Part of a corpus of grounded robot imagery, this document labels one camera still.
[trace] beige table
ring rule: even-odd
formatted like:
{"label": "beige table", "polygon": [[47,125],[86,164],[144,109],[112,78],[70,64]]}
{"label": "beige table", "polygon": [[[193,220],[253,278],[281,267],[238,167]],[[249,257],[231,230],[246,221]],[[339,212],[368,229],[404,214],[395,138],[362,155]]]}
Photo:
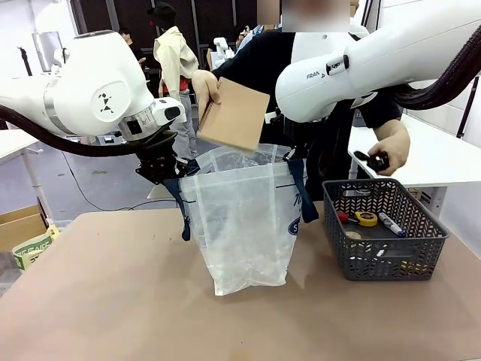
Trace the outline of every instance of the beige table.
{"label": "beige table", "polygon": [[481,262],[451,238],[429,282],[343,279],[320,222],[287,285],[224,298],[178,210],[85,214],[0,299],[4,360],[413,361],[481,356]]}

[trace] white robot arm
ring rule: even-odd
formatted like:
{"label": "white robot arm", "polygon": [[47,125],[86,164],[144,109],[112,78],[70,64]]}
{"label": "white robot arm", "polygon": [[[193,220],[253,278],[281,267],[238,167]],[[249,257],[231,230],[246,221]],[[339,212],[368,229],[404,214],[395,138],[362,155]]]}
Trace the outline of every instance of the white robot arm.
{"label": "white robot arm", "polygon": [[[439,78],[481,26],[481,2],[429,5],[409,21],[388,24],[359,41],[350,39],[349,44],[324,56],[293,62],[277,81],[280,111],[299,123],[321,120],[341,100],[362,99],[378,89]],[[319,36],[327,41],[335,35]]]}
{"label": "white robot arm", "polygon": [[127,141],[186,121],[182,104],[154,99],[141,67],[119,34],[74,39],[58,74],[3,80],[0,105],[57,135],[96,136],[117,127]]}
{"label": "white robot arm", "polygon": [[[81,35],[69,52],[58,73],[3,80],[0,119],[81,156],[136,154],[141,161],[136,172],[155,184],[182,177],[190,163],[172,150],[176,133],[169,126],[186,121],[184,106],[172,98],[154,99],[120,35]],[[126,144],[89,146],[62,137],[103,135],[117,128]]]}

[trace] desk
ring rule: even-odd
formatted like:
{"label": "desk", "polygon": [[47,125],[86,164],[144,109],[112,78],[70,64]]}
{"label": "desk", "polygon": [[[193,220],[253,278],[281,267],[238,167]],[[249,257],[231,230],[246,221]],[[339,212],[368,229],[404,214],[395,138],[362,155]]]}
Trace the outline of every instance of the desk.
{"label": "desk", "polygon": [[38,140],[33,138],[31,135],[25,133],[23,130],[0,130],[0,165],[12,160],[18,156],[22,156],[23,162],[29,173],[30,180],[32,182],[32,187],[35,189],[38,198],[44,207],[45,213],[49,218],[52,218],[52,211],[45,197],[42,185],[35,174],[29,152],[39,153],[35,150],[30,150],[29,147]]}
{"label": "desk", "polygon": [[[473,163],[481,159],[481,149],[406,114],[401,121],[411,137],[411,149],[406,165],[392,178],[406,188],[434,187],[431,211],[439,216],[449,185],[481,182],[481,167]],[[357,175],[358,164],[370,177],[382,177],[354,157],[355,151],[367,153],[376,143],[372,129],[352,128],[348,148],[352,157],[349,178]]]}
{"label": "desk", "polygon": [[182,228],[177,209],[77,218],[0,299],[2,359],[481,356],[481,261],[457,238],[430,281],[354,283],[342,277],[322,223],[301,224],[287,285],[222,298]]}

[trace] hand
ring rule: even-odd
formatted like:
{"label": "hand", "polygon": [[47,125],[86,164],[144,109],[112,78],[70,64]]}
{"label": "hand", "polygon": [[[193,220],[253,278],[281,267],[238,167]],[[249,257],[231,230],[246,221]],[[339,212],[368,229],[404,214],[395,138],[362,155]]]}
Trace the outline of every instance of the hand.
{"label": "hand", "polygon": [[392,175],[397,169],[406,164],[409,155],[411,140],[406,131],[397,132],[394,135],[383,139],[377,143],[371,150],[369,155],[373,156],[380,152],[386,152],[389,157],[389,168],[380,171],[378,175]]}
{"label": "hand", "polygon": [[192,76],[192,86],[197,96],[198,118],[202,119],[207,104],[212,99],[216,104],[220,104],[220,94],[217,89],[217,78],[210,71],[196,70]]}

